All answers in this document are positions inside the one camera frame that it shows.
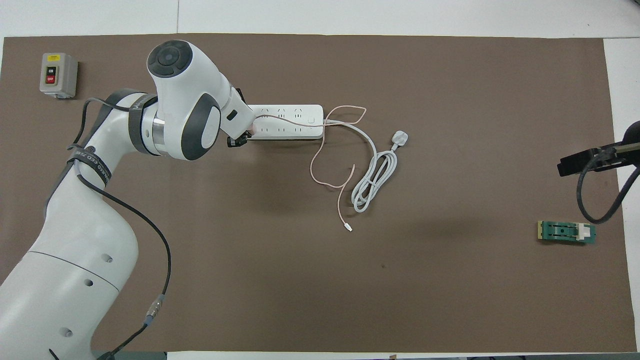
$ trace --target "green terminal block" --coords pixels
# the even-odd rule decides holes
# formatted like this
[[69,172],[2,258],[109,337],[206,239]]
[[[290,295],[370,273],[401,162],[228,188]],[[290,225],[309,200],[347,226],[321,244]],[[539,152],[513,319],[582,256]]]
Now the green terminal block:
[[539,221],[538,239],[592,244],[596,242],[596,227],[582,222]]

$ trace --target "brown mat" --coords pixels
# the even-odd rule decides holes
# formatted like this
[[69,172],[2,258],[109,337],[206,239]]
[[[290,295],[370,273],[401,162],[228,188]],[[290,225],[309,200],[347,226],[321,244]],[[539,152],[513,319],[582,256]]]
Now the brown mat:
[[[123,87],[154,92],[147,54],[173,38],[200,47],[249,103],[366,106],[361,128],[379,150],[398,129],[410,139],[370,210],[343,208],[352,233],[337,218],[337,192],[308,175],[318,142],[228,149],[221,136],[193,163],[125,157],[108,190],[164,230],[174,260],[166,305],[129,350],[636,350],[622,216],[598,226],[595,245],[536,239],[537,220],[584,221],[577,179],[557,175],[559,158],[613,142],[601,40],[7,38],[0,279],[40,231],[83,100]],[[81,62],[76,100],[38,91],[42,53],[53,51]],[[320,177],[341,183],[354,162],[361,176],[364,141],[347,129],[327,133]],[[599,215],[616,174],[589,177],[587,206]],[[118,210],[140,258],[95,334],[99,349],[140,326],[165,271],[153,231]]]

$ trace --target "power strip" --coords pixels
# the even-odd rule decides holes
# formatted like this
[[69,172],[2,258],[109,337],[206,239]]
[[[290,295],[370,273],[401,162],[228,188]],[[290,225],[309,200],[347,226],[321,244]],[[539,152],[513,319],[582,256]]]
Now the power strip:
[[324,113],[320,105],[249,105],[257,117],[253,122],[251,140],[316,140],[322,138],[323,126],[308,127],[291,124],[274,115],[298,124],[322,125]]

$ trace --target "white robotic arm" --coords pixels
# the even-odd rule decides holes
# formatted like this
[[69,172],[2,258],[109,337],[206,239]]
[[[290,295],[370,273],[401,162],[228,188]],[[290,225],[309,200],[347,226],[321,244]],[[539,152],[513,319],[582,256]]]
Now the white robotic arm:
[[138,257],[129,224],[85,186],[103,189],[124,154],[140,151],[195,160],[220,128],[238,139],[255,117],[216,66],[193,44],[157,46],[148,70],[158,97],[123,89],[103,106],[74,149],[45,209],[40,235],[0,286],[0,359],[94,359],[96,327]]

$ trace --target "white plug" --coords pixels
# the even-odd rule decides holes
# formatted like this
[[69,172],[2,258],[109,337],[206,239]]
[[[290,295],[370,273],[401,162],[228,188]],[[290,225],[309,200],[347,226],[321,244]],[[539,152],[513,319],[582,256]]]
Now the white plug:
[[407,135],[404,131],[398,130],[391,138],[394,145],[391,147],[392,151],[396,151],[399,146],[404,146],[406,141],[409,140],[409,135]]

